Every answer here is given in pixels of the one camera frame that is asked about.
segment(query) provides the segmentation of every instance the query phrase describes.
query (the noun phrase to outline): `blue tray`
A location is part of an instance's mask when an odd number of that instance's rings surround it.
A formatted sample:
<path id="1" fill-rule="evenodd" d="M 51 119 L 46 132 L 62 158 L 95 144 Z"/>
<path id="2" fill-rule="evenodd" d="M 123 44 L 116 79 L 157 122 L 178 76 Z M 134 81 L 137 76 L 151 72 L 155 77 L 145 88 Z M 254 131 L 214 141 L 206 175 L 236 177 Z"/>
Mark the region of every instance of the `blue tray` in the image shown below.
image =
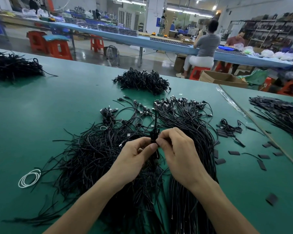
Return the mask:
<path id="1" fill-rule="evenodd" d="M 234 48 L 226 47 L 226 46 L 218 46 L 219 49 L 226 50 L 226 51 L 234 51 Z"/>

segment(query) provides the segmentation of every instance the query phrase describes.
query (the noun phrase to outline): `white pants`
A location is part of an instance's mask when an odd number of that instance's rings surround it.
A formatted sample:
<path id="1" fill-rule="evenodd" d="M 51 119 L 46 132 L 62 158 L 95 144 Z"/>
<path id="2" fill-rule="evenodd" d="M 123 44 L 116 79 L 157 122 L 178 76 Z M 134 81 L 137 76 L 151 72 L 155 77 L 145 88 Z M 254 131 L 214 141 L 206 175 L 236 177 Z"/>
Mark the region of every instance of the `white pants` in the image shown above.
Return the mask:
<path id="1" fill-rule="evenodd" d="M 183 69 L 185 71 L 187 71 L 189 69 L 190 65 L 212 68 L 214 65 L 214 58 L 213 57 L 198 57 L 198 56 L 193 56 L 193 55 L 187 55 Z"/>

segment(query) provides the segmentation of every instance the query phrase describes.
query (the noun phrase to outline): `green plastic bag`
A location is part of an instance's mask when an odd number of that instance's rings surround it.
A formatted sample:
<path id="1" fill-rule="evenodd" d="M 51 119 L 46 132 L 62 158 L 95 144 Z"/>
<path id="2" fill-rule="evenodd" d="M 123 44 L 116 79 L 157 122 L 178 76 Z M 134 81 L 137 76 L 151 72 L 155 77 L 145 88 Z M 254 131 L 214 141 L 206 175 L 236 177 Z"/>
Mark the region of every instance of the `green plastic bag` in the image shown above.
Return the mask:
<path id="1" fill-rule="evenodd" d="M 244 78 L 248 83 L 248 89 L 258 90 L 258 87 L 265 82 L 268 75 L 269 72 L 267 70 L 254 70 L 250 75 L 239 75 L 236 77 L 239 79 Z"/>

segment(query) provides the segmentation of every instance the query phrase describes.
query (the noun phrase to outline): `hand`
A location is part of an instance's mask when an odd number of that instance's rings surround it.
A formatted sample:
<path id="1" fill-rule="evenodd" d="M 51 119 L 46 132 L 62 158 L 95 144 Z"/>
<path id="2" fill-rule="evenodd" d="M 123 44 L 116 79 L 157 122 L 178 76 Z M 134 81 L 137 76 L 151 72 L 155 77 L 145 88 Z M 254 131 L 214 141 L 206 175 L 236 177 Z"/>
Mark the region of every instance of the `hand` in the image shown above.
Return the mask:
<path id="1" fill-rule="evenodd" d="M 156 143 L 163 149 L 173 177 L 191 191 L 200 180 L 211 177 L 196 152 L 193 140 L 180 129 L 163 130 Z"/>
<path id="2" fill-rule="evenodd" d="M 133 181 L 145 161 L 157 150 L 157 144 L 151 143 L 151 138 L 141 137 L 139 139 L 128 141 L 121 150 L 117 159 L 108 171 L 112 174 L 114 181 L 121 189 L 127 183 Z"/>

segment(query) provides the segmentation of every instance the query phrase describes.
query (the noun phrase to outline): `man in maroon shirt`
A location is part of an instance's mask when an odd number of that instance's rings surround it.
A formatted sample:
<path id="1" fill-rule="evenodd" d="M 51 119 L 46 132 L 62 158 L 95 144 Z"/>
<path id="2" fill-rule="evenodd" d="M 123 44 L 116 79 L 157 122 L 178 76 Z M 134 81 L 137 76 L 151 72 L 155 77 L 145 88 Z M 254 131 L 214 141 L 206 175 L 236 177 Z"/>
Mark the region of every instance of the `man in maroon shirt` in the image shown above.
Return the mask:
<path id="1" fill-rule="evenodd" d="M 227 39 L 227 42 L 226 42 L 225 46 L 234 48 L 234 45 L 237 44 L 237 43 L 242 43 L 243 45 L 245 45 L 245 40 L 243 39 L 244 35 L 245 35 L 245 32 L 243 30 L 240 30 L 240 32 L 239 32 L 239 34 L 237 36 L 234 36 L 234 37 L 231 37 L 231 38 Z M 225 62 L 224 61 L 220 62 L 220 66 L 221 66 L 220 70 L 222 72 L 228 73 L 229 69 L 227 69 L 225 67 Z M 233 64 L 231 74 L 234 74 L 237 71 L 238 67 L 239 67 L 239 64 Z"/>

